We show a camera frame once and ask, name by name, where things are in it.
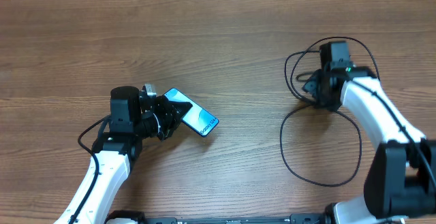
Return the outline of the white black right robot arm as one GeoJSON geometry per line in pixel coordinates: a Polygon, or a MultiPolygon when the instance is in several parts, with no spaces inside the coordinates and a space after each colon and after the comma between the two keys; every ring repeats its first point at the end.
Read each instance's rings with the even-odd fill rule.
{"type": "Polygon", "coordinates": [[[330,204],[320,223],[389,223],[435,214],[435,141],[389,100],[377,69],[353,63],[346,37],[319,44],[321,67],[304,91],[319,108],[347,108],[375,149],[362,195],[330,204]]]}

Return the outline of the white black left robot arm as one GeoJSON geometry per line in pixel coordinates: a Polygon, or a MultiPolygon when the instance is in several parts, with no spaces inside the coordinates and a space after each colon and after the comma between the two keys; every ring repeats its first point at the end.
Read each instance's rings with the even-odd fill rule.
{"type": "Polygon", "coordinates": [[[110,92],[110,114],[96,122],[97,138],[87,149],[88,171],[58,223],[104,223],[116,193],[129,177],[146,138],[172,136],[193,105],[157,96],[150,85],[142,89],[119,86],[110,92]]]}

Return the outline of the blue Galaxy smartphone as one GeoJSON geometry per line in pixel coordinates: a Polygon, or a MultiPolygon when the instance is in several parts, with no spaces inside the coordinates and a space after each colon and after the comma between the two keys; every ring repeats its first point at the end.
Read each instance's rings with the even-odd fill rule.
{"type": "Polygon", "coordinates": [[[171,88],[164,94],[169,101],[189,102],[192,107],[182,117],[182,121],[197,134],[206,137],[218,124],[219,119],[198,105],[176,88],[171,88]]]}

